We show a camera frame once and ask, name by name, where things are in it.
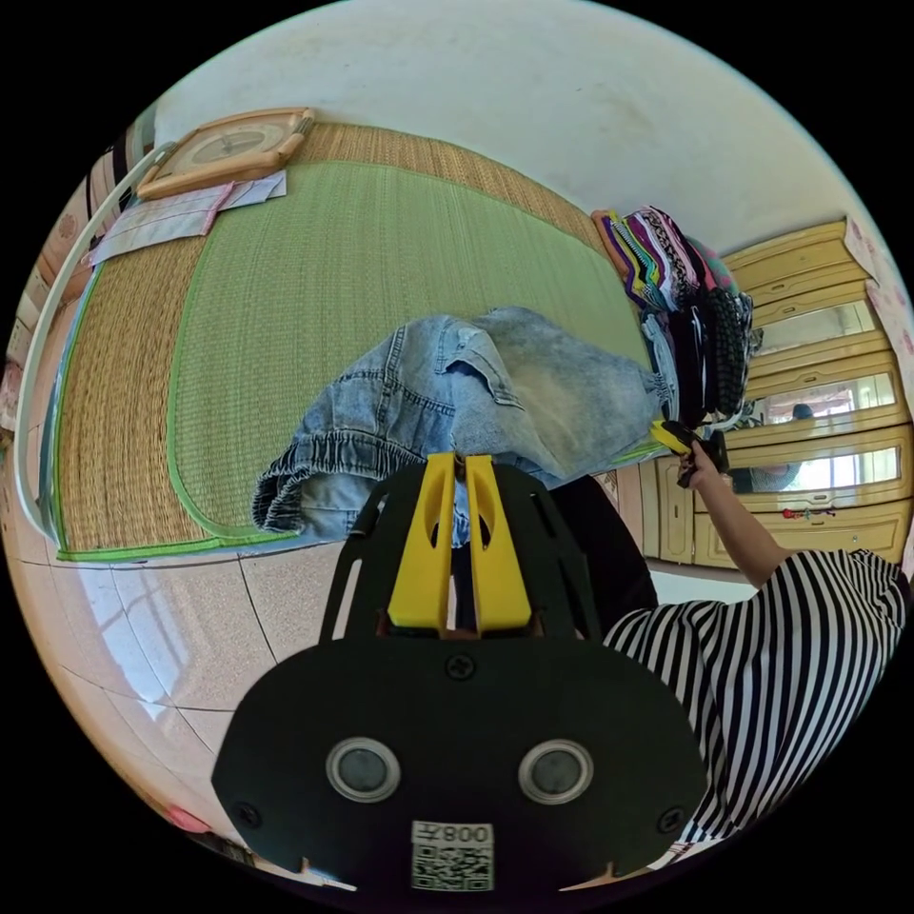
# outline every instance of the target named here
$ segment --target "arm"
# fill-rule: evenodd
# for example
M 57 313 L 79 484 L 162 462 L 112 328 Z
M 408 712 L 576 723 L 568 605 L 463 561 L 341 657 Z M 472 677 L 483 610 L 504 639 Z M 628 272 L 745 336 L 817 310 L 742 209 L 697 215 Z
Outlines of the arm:
M 771 534 L 743 507 L 701 446 L 693 445 L 692 455 L 684 465 L 694 461 L 695 474 L 689 488 L 698 491 L 705 501 L 711 523 L 733 564 L 755 587 L 762 587 L 775 569 L 793 553 L 774 542 Z

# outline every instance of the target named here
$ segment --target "black and white striped shirt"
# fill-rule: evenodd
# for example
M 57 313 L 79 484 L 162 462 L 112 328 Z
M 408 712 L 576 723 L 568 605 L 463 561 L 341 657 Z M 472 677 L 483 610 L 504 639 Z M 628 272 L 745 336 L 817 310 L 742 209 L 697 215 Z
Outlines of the black and white striped shirt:
M 797 552 L 750 600 L 637 610 L 609 631 L 698 737 L 708 789 L 680 846 L 751 825 L 841 740 L 901 637 L 903 587 L 871 552 Z

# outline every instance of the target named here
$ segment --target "tiled floor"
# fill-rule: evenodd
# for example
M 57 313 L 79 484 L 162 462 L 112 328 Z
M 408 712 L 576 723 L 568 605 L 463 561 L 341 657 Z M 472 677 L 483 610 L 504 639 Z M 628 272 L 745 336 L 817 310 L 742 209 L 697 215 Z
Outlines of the tiled floor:
M 74 307 L 52 328 L 28 430 L 36 478 L 41 422 Z M 0 526 L 42 661 L 97 748 L 162 807 L 178 804 L 240 842 L 209 775 L 231 712 L 266 670 L 317 642 L 338 546 L 213 561 L 60 563 L 27 521 L 8 453 Z M 612 483 L 625 488 L 624 475 Z

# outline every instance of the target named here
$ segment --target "camera lens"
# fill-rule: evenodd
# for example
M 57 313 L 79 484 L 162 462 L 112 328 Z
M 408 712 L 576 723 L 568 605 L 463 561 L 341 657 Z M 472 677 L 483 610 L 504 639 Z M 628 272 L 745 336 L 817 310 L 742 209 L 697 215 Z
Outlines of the camera lens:
M 549 740 L 533 747 L 518 771 L 521 789 L 534 803 L 558 805 L 577 799 L 590 786 L 593 762 L 583 746 Z
M 333 788 L 356 803 L 385 800 L 400 783 L 400 766 L 387 746 L 365 737 L 338 743 L 327 756 Z

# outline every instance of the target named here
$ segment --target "paper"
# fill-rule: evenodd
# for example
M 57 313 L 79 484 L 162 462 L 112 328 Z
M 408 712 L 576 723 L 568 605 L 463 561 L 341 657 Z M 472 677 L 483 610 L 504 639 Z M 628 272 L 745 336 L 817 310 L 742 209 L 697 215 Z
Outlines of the paper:
M 853 220 L 846 220 L 844 230 L 844 246 L 854 260 L 869 273 L 875 280 L 879 280 L 876 264 L 876 246 L 863 233 L 863 230 Z
M 93 267 L 119 254 L 161 245 L 175 238 L 209 234 L 216 216 L 226 209 L 249 207 L 286 196 L 286 173 L 277 171 L 257 181 L 191 190 L 162 200 L 129 207 L 86 258 Z

